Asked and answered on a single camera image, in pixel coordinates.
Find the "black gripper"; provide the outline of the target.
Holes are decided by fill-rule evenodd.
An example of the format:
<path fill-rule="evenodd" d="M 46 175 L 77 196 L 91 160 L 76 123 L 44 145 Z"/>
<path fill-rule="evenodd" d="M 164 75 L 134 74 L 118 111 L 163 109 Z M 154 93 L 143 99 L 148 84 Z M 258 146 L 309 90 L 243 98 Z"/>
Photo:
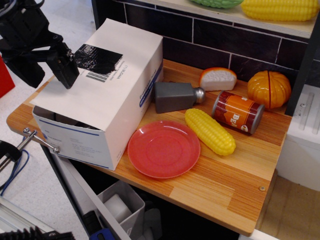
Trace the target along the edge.
<path fill-rule="evenodd" d="M 70 89 L 79 76 L 77 62 L 63 37 L 49 31 L 41 10 L 43 0 L 2 0 L 0 2 L 0 53 L 6 66 L 27 85 L 37 88 L 45 77 L 37 62 L 14 59 L 29 56 L 46 63 L 54 76 Z"/>

